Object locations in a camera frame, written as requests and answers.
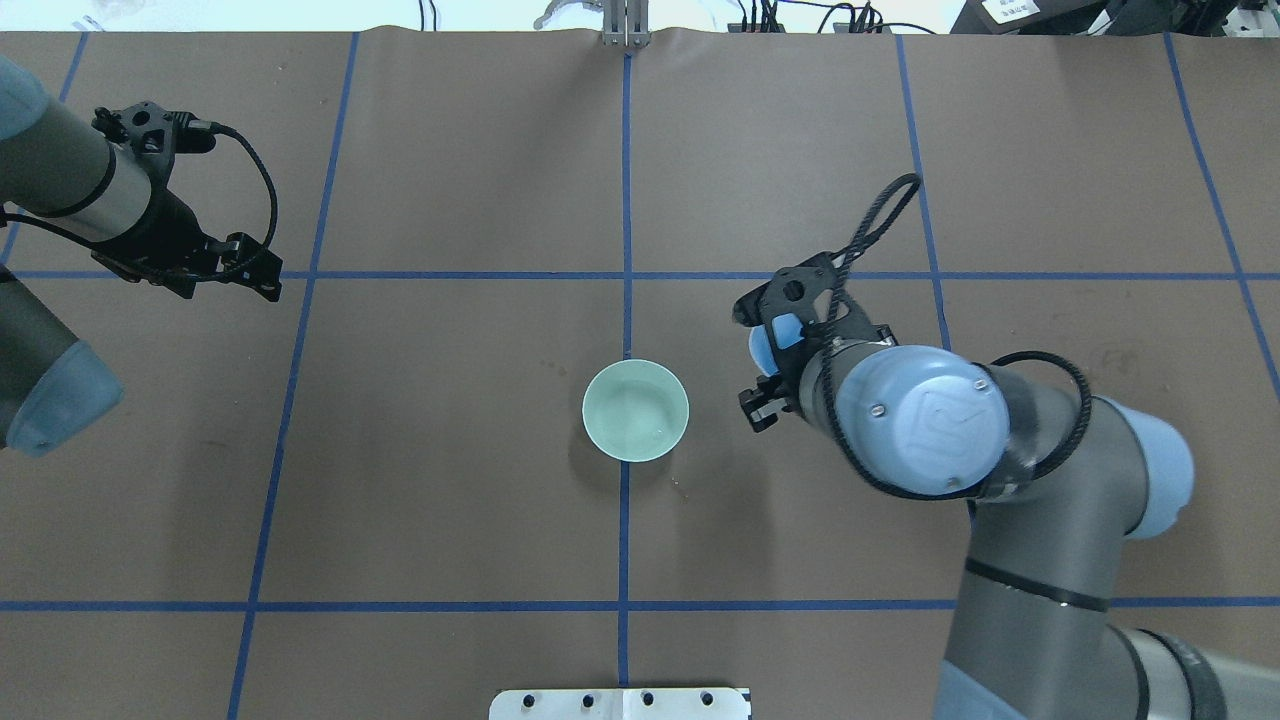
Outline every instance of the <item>sticker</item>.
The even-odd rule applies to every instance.
[[[1039,12],[1033,0],[982,0],[982,6],[996,24],[1029,18]]]

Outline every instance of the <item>green bowl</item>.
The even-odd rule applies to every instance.
[[[689,425],[685,386],[657,363],[623,360],[600,370],[582,396],[582,424],[609,457],[646,462],[671,452]]]

